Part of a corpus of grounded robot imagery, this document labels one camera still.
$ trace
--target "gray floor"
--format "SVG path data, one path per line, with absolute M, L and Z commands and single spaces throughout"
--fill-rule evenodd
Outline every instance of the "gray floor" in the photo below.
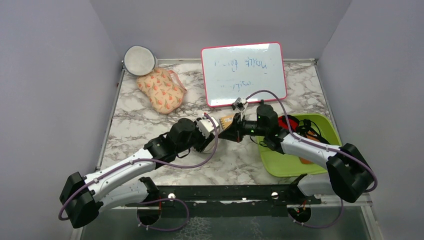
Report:
M 330 223 L 339 212 L 339 207 L 318 207 L 312 209 L 310 224 Z M 160 219 L 155 226 L 176 227 L 183 219 Z M 333 227 L 310 229 L 290 221 L 288 217 L 220 217 L 190 220 L 189 225 L 176 232 L 146 231 L 137 227 L 136 210 L 114 209 L 102 213 L 94 222 L 87 225 L 82 240 L 310 240 L 310 239 L 371 239 L 361 208 L 346 207 L 344 215 Z

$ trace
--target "gray wall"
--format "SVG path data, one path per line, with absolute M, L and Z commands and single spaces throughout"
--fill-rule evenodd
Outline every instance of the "gray wall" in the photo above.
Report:
M 122 57 L 200 58 L 208 46 L 282 43 L 285 58 L 319 58 L 351 0 L 90 0 Z
M 88 0 L 3 0 L 0 23 L 0 239 L 68 239 L 59 194 L 95 168 L 119 57 Z
M 422 239 L 424 2 L 353 0 L 318 61 L 338 130 L 380 184 L 387 240 Z

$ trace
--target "whiteboard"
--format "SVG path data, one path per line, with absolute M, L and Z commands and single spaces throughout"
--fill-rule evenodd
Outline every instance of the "whiteboard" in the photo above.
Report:
M 258 90 L 270 90 L 280 99 L 287 97 L 283 52 L 280 43 L 256 43 L 207 47 L 201 51 L 206 102 L 210 107 L 231 105 Z M 249 103 L 274 101 L 261 92 Z

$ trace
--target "orange patterned bag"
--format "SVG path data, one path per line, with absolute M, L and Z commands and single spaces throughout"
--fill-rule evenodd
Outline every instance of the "orange patterned bag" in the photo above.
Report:
M 161 114 L 169 114 L 178 108 L 187 92 L 174 71 L 160 67 L 154 68 L 147 75 L 139 76 L 137 85 L 149 97 L 152 107 Z

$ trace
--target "marble tabletop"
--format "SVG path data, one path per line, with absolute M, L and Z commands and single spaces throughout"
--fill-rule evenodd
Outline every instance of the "marble tabletop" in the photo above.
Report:
M 139 149 L 150 139 L 167 132 L 180 118 L 194 120 L 204 112 L 217 119 L 234 114 L 230 107 L 211 108 L 206 104 L 202 64 L 200 61 L 163 61 L 160 67 L 175 71 L 187 88 L 182 105 L 164 115 L 154 111 L 149 98 L 136 84 L 136 77 L 124 74 L 116 108 L 113 114 L 107 143 L 101 162 L 103 170 L 121 161 Z M 330 119 L 317 72 L 312 62 L 285 62 L 287 98 L 283 101 L 288 113 L 319 113 Z M 277 102 L 271 103 L 281 115 Z M 256 119 L 257 104 L 246 111 L 246 118 Z M 195 165 L 208 157 L 207 153 L 191 153 L 173 163 Z M 284 184 L 290 177 L 269 174 L 261 161 L 256 144 L 245 137 L 241 143 L 219 140 L 214 157 L 204 166 L 195 169 L 179 169 L 162 166 L 143 175 L 151 177 L 156 185 L 253 185 Z

